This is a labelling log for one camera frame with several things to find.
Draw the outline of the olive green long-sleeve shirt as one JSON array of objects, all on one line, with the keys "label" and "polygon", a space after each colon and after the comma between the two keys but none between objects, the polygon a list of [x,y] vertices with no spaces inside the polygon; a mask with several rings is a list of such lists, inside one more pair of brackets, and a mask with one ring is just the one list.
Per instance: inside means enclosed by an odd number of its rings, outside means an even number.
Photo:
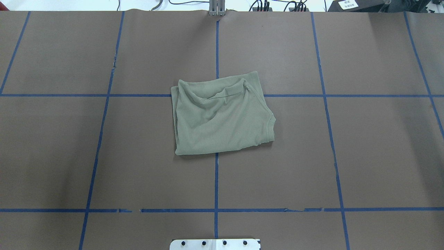
[{"label": "olive green long-sleeve shirt", "polygon": [[256,71],[171,88],[176,151],[206,155],[275,140],[276,117]]}]

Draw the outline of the aluminium frame post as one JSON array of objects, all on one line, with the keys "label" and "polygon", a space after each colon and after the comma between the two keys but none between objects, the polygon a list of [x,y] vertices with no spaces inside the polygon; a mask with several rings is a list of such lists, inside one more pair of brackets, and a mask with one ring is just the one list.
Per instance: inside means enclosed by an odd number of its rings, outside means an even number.
[{"label": "aluminium frame post", "polygon": [[209,16],[225,16],[225,0],[208,0]]}]

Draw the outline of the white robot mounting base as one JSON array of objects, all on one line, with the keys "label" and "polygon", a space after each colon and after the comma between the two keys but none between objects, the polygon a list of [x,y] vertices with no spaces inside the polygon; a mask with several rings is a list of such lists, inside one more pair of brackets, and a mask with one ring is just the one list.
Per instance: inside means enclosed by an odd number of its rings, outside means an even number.
[{"label": "white robot mounting base", "polygon": [[170,250],[260,250],[259,239],[176,239]]}]

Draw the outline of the black labelled box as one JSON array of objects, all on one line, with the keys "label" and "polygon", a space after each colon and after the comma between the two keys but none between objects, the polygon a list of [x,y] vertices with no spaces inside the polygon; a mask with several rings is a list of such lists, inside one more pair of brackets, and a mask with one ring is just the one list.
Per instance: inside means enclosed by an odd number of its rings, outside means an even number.
[{"label": "black labelled box", "polygon": [[390,0],[334,0],[327,12],[377,13]]}]

